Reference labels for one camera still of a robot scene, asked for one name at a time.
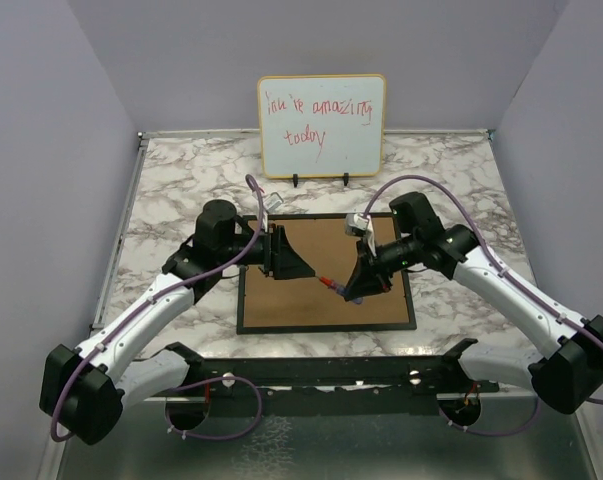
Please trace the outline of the black picture frame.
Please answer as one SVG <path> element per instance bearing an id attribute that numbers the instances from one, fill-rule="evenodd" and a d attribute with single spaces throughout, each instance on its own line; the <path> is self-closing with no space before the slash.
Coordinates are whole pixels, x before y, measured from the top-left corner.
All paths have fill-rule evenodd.
<path id="1" fill-rule="evenodd" d="M 342 286 L 356 263 L 355 239 L 345 234 L 344 214 L 274 215 L 293 249 L 315 270 L 314 278 L 275 281 L 256 267 L 239 275 L 239 335 L 400 331 L 417 328 L 409 276 L 398 272 L 389 293 L 346 302 L 321 282 Z"/>

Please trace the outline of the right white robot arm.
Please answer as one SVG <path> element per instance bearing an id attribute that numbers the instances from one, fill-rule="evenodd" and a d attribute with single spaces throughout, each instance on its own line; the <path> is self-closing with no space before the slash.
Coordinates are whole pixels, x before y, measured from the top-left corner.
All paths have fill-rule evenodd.
<path id="1" fill-rule="evenodd" d="M 462 391 L 474 381 L 529 389 L 549 407 L 574 413 L 603 385 L 603 317 L 591 319 L 553 300 L 482 245 L 467 226 L 443 226 L 427 197 L 411 192 L 390 208 L 400 238 L 374 239 L 369 216 L 351 213 L 347 234 L 357 237 L 357 260 L 346 300 L 384 294 L 394 273 L 421 264 L 468 288 L 512 322 L 531 350 L 500 349 L 469 340 L 440 367 L 442 383 Z"/>

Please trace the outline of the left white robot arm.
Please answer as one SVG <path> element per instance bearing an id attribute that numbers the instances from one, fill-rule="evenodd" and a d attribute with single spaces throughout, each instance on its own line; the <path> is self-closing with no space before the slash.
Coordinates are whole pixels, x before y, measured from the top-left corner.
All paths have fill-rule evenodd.
<path id="1" fill-rule="evenodd" d="M 207 202 L 195 231 L 165 262 L 151 285 L 123 314 L 99 334 L 75 348 L 58 345 L 45 360 L 40 409 L 57 428 L 87 445 L 103 440 L 118 423 L 133 387 L 145 399 L 174 388 L 187 395 L 201 385 L 202 371 L 180 347 L 158 361 L 136 363 L 136 356 L 168 323 L 198 303 L 231 266 L 257 265 L 275 280 L 312 278 L 314 269 L 294 251 L 285 229 L 268 225 L 261 210 L 255 227 L 227 200 Z"/>

